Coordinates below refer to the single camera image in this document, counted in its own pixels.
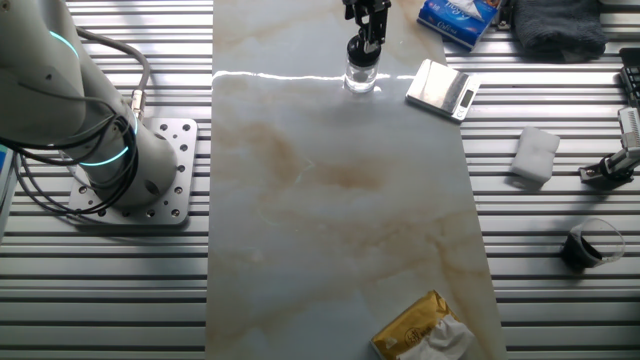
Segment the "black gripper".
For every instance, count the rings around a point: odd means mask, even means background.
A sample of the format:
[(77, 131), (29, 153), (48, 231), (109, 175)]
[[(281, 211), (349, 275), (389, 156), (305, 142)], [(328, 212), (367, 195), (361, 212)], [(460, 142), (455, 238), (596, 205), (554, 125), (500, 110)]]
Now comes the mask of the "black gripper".
[(373, 51), (373, 46), (370, 43), (370, 15), (372, 15), (372, 43), (376, 46), (385, 43), (388, 8), (391, 7), (390, 0), (343, 0), (343, 5), (345, 6), (345, 19), (355, 19), (359, 26), (358, 47), (362, 53), (370, 54)]

